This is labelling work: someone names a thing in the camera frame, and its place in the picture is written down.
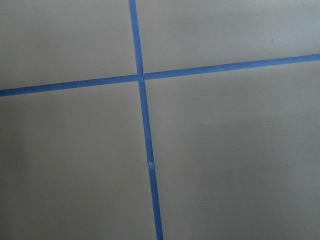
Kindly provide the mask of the blue tape line lengthwise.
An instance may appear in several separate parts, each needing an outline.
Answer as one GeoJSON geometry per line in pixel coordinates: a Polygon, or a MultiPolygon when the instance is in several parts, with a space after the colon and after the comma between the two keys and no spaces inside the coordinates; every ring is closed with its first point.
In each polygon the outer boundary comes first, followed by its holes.
{"type": "Polygon", "coordinates": [[[137,78],[138,78],[140,107],[141,107],[141,116],[142,116],[143,132],[144,132],[146,159],[147,159],[147,165],[148,165],[150,190],[151,190],[155,233],[156,233],[156,238],[158,240],[162,240],[164,238],[164,235],[163,235],[163,229],[162,229],[162,219],[161,219],[160,201],[159,201],[159,194],[158,194],[156,166],[154,161],[147,90],[146,90],[146,83],[145,83],[144,70],[143,70],[143,56],[142,56],[142,49],[141,49],[138,12],[137,12],[136,2],[134,0],[129,1],[129,10],[130,10],[130,18],[131,18],[131,28],[132,28],[132,36],[133,36],[136,71],[137,71],[137,78]]]}

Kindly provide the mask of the blue tape line crosswise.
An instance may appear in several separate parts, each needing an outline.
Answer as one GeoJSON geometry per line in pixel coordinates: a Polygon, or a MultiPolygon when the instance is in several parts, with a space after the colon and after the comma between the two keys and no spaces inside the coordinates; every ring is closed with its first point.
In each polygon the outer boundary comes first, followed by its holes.
{"type": "MultiPolygon", "coordinates": [[[[165,78],[172,78],[172,77],[226,72],[226,71],[234,71],[234,70],[242,70],[242,69],[252,69],[252,68],[262,68],[262,67],[269,67],[269,66],[314,62],[319,60],[320,60],[319,54],[311,54],[311,55],[302,55],[302,56],[295,56],[295,57],[273,58],[273,59],[236,62],[236,63],[228,63],[228,64],[220,64],[220,65],[212,65],[212,66],[202,66],[202,67],[184,68],[184,69],[176,69],[176,70],[149,72],[149,73],[144,73],[143,77],[145,80],[155,80],[155,79],[165,79],[165,78]]],[[[41,93],[41,92],[86,88],[86,87],[93,87],[93,86],[137,82],[138,80],[139,80],[139,77],[137,74],[135,74],[135,75],[114,76],[114,77],[70,81],[70,82],[62,82],[62,83],[17,87],[17,88],[10,88],[10,89],[2,89],[0,91],[0,96],[8,97],[8,96],[33,94],[33,93],[41,93]]]]}

